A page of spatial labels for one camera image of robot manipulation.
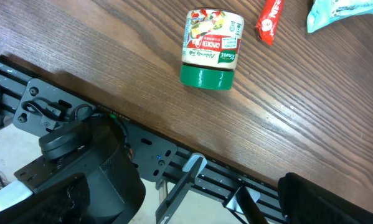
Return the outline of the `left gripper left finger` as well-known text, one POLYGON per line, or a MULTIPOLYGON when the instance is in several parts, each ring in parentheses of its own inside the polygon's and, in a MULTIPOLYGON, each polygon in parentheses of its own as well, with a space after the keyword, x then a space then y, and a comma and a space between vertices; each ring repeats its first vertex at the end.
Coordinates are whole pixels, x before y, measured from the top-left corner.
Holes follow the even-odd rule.
POLYGON ((87 178, 77 173, 1 211, 0 224, 81 223, 89 205, 87 178))

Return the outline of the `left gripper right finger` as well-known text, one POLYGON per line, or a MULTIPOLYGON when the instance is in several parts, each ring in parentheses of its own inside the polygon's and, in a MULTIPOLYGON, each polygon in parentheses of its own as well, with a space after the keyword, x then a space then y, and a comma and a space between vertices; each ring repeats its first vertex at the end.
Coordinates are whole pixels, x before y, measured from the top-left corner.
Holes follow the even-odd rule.
POLYGON ((279 179, 278 196, 288 223, 373 224, 373 213, 292 172, 279 179))

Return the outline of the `green lid jar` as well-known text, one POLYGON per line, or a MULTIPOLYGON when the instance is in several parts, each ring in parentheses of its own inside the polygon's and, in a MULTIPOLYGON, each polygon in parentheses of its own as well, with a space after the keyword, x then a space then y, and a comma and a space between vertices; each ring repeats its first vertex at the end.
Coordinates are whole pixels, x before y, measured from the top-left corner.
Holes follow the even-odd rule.
POLYGON ((182 45, 181 83, 230 90, 243 27, 243 17, 225 9, 200 7, 189 11, 182 45))

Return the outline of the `red sachet stick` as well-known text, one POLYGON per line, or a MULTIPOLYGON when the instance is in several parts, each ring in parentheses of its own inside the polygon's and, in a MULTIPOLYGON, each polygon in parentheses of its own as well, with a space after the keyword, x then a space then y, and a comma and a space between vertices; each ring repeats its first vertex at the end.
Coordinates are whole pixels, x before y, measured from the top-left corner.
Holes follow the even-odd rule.
POLYGON ((266 0, 255 26, 258 38, 272 45, 285 0, 266 0))

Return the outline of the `teal tissue packet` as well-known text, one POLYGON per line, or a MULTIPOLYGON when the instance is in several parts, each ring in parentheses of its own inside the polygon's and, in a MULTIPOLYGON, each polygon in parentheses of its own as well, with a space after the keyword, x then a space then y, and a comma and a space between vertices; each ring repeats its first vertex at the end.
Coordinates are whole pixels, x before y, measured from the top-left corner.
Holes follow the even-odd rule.
POLYGON ((351 16, 373 14, 373 0, 315 0, 308 13, 307 33, 351 16))

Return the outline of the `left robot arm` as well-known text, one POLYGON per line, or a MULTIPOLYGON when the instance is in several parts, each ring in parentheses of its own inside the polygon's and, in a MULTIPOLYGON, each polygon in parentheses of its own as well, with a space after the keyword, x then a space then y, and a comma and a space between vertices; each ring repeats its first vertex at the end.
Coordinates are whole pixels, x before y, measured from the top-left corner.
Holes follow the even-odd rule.
MULTIPOLYGON (((141 179, 164 177, 177 152, 174 144, 133 134, 117 119, 52 124, 39 132, 42 155, 16 172, 19 185, 0 190, 0 223, 128 223, 146 195, 141 179)), ((270 203, 268 192, 226 177, 199 153, 183 165, 156 221, 167 223, 190 189, 212 192, 200 184, 204 179, 232 189, 221 200, 242 223, 373 223, 373 213, 294 173, 279 180, 270 203)))

